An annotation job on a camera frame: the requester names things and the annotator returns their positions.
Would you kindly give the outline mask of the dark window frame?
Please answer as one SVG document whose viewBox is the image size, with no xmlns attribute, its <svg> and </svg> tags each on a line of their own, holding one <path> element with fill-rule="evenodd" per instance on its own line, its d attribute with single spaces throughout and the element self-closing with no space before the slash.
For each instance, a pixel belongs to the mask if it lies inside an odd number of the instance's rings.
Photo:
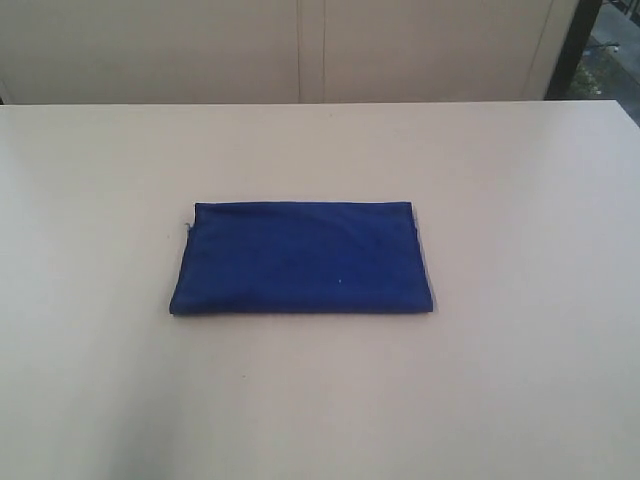
<svg viewBox="0 0 640 480">
<path fill-rule="evenodd" d="M 561 100 L 571 85 L 602 5 L 601 0 L 577 2 L 544 99 Z"/>
</svg>

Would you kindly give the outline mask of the blue towel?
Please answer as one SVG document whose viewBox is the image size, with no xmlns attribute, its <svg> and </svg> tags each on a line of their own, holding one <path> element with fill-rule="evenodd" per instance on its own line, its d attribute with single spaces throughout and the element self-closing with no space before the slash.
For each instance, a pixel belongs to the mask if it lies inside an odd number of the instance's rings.
<svg viewBox="0 0 640 480">
<path fill-rule="evenodd" d="M 409 202 L 197 203 L 169 311 L 434 310 Z"/>
</svg>

